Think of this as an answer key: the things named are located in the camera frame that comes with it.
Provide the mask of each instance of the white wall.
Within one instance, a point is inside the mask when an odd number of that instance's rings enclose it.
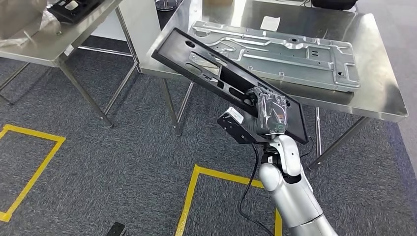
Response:
[[[120,11],[139,61],[144,60],[161,32],[154,0],[123,0]],[[92,35],[125,41],[117,15],[112,12]]]

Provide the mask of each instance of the black cable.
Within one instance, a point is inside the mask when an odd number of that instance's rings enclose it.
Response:
[[[305,0],[303,3],[300,4],[300,6],[306,6],[307,3],[309,3],[311,0]]]
[[[313,141],[313,138],[312,138],[311,136],[308,136],[308,137],[309,137],[309,138],[310,138],[310,140],[311,140],[311,148],[310,148],[310,151],[308,151],[308,153],[306,153],[306,154],[301,155],[301,156],[300,156],[300,158],[303,158],[303,157],[307,156],[308,154],[310,154],[310,153],[313,151],[313,148],[314,148],[314,141]]]
[[[252,184],[252,180],[255,177],[256,169],[258,168],[258,163],[259,163],[259,154],[258,154],[258,151],[256,150],[256,147],[255,147],[254,144],[251,144],[251,145],[252,145],[252,148],[253,148],[253,150],[255,152],[256,162],[255,162],[255,166],[253,167],[253,172],[252,172],[252,175],[250,176],[250,180],[248,182],[248,185],[246,186],[245,192],[243,193],[242,199],[240,200],[240,203],[239,203],[239,207],[238,207],[239,214],[241,214],[245,219],[247,219],[247,220],[249,220],[249,221],[257,224],[259,227],[261,227],[262,229],[264,229],[270,236],[274,236],[274,234],[267,227],[265,227],[265,225],[263,225],[261,222],[259,222],[257,220],[252,219],[250,216],[248,216],[247,214],[243,213],[243,211],[242,211],[242,203],[243,203],[243,200],[245,199],[246,194],[247,194],[247,192],[249,190],[249,187]]]

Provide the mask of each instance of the black case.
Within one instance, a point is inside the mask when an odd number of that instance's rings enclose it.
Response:
[[[191,53],[216,65],[220,69],[218,74],[214,74],[194,63],[190,59]],[[187,33],[174,28],[153,52],[152,57],[254,117],[258,117],[256,107],[243,102],[249,89],[259,86],[286,96],[287,104],[289,105],[287,109],[288,129],[286,134],[302,144],[308,143],[304,115],[301,104],[298,101]],[[193,73],[195,68],[198,68],[201,72]]]
[[[311,0],[311,4],[315,7],[332,9],[332,10],[349,10],[357,0]]]
[[[76,2],[78,6],[73,10],[65,8],[72,1]],[[60,22],[76,24],[102,2],[103,0],[60,0],[48,8],[48,11]]]

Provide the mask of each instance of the gray carpet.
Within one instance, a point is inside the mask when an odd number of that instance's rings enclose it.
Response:
[[[104,107],[131,60],[77,51],[68,64]],[[18,62],[0,59],[0,78],[17,67]],[[187,83],[169,81],[169,86],[178,109]],[[135,75],[110,111],[113,129],[98,120],[58,69],[31,64],[1,93],[16,103],[0,106],[1,126],[66,137],[10,222],[0,222],[1,236],[102,236],[115,221],[134,236],[173,235],[194,164],[245,177],[253,167],[251,147],[237,145],[216,124],[229,104],[199,86],[191,93],[181,137],[170,126],[158,79],[146,75]],[[313,135],[314,109],[304,108]],[[358,119],[322,113],[325,147]],[[416,180],[397,131],[396,124],[373,120],[319,170],[306,173],[340,235],[417,235]],[[0,211],[50,145],[16,134],[0,140]],[[306,153],[310,144],[299,148]],[[184,235],[266,235],[237,213],[243,190],[242,184],[200,177]],[[273,230],[273,206],[264,191],[250,190],[245,211]]]

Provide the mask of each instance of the label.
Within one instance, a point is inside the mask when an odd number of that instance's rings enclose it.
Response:
[[[67,48],[66,48],[66,50],[64,51],[64,54],[65,55],[69,55],[69,54],[71,54],[72,53],[72,51],[74,50],[74,47],[70,44]]]
[[[235,108],[229,107],[226,112],[229,113],[233,118],[235,118],[235,120],[239,122],[239,124],[242,124],[243,116],[238,111],[236,111]]]
[[[75,8],[78,7],[78,3],[76,1],[70,1],[65,8],[68,9],[69,11],[74,10]]]
[[[276,32],[278,30],[279,23],[281,22],[281,17],[274,18],[270,16],[265,16],[261,24],[261,30],[269,30]]]

